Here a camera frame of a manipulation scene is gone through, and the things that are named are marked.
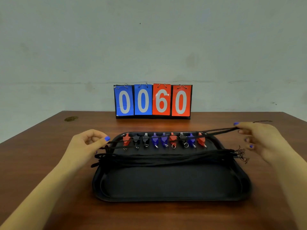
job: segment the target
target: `forearm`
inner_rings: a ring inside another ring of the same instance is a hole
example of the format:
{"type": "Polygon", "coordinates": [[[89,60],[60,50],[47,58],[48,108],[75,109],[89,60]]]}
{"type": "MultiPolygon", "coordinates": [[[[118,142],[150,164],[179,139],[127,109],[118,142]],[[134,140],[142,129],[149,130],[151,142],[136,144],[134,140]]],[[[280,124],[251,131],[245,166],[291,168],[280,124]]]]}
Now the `forearm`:
{"type": "Polygon", "coordinates": [[[272,163],[299,229],[307,229],[307,162],[296,152],[272,163]]]}
{"type": "Polygon", "coordinates": [[[2,224],[0,230],[41,230],[74,171],[56,166],[2,224]]]}

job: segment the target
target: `blue whistle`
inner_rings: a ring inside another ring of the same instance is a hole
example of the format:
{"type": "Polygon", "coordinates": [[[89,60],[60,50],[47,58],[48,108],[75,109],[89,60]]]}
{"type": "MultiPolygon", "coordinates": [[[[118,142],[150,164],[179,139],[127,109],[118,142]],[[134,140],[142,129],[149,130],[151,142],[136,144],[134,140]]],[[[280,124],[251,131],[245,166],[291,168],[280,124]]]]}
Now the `blue whistle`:
{"type": "Polygon", "coordinates": [[[161,137],[161,141],[162,141],[163,147],[168,147],[168,145],[167,145],[167,136],[165,135],[165,132],[163,133],[163,135],[161,137]]]}
{"type": "Polygon", "coordinates": [[[193,135],[192,135],[192,133],[190,133],[190,135],[188,136],[188,144],[190,145],[190,147],[194,147],[194,148],[196,148],[196,145],[195,145],[195,139],[191,139],[191,137],[194,137],[193,135]]]}
{"type": "Polygon", "coordinates": [[[158,148],[159,138],[157,137],[156,133],[154,133],[153,137],[151,138],[153,145],[158,148]]]}

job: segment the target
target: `red whistle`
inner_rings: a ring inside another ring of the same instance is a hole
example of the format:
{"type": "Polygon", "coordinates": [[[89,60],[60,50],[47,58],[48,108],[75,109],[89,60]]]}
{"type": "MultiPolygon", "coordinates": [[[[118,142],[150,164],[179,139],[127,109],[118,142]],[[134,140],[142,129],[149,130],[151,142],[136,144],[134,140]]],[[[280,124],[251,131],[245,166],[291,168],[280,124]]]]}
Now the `red whistle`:
{"type": "Polygon", "coordinates": [[[129,136],[129,133],[127,133],[123,138],[122,140],[124,141],[124,146],[128,146],[129,143],[130,143],[130,136],[129,136]]]}
{"type": "Polygon", "coordinates": [[[176,140],[177,136],[174,135],[173,132],[171,132],[171,135],[169,136],[169,142],[172,144],[172,148],[176,148],[176,140]]]}
{"type": "Polygon", "coordinates": [[[207,146],[205,145],[205,141],[206,141],[206,138],[205,138],[205,137],[197,138],[197,142],[198,142],[201,146],[204,146],[205,148],[207,148],[207,146]]]}

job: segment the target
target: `hand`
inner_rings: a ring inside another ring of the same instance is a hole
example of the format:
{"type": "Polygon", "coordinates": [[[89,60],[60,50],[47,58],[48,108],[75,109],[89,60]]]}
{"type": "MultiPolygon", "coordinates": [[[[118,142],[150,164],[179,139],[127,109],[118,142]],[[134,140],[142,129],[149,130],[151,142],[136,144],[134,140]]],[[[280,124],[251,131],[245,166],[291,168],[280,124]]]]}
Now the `hand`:
{"type": "Polygon", "coordinates": [[[74,135],[59,162],[60,167],[68,170],[79,170],[109,140],[110,137],[105,133],[94,129],[74,135]]]}
{"type": "Polygon", "coordinates": [[[294,150],[282,137],[276,127],[252,122],[234,123],[238,132],[245,136],[246,148],[255,151],[271,164],[275,160],[290,155],[294,150]]]}

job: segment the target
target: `wooden table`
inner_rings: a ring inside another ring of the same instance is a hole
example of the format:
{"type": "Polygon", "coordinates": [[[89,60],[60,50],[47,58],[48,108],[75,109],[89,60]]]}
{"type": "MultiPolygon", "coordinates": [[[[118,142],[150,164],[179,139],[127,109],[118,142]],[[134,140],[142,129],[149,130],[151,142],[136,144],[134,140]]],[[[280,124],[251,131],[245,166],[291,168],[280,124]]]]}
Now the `wooden table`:
{"type": "MultiPolygon", "coordinates": [[[[127,131],[201,131],[232,127],[238,121],[272,120],[293,148],[307,159],[307,122],[282,112],[194,112],[191,120],[117,120],[114,112],[62,111],[0,144],[0,223],[61,159],[73,135],[94,128],[111,139],[127,131]],[[65,122],[69,116],[79,118],[65,122]]],[[[237,149],[237,132],[218,135],[237,149]]],[[[253,193],[240,202],[109,203],[96,199],[92,159],[67,185],[46,229],[295,229],[290,209],[272,168],[258,155],[245,154],[253,193]]]]}

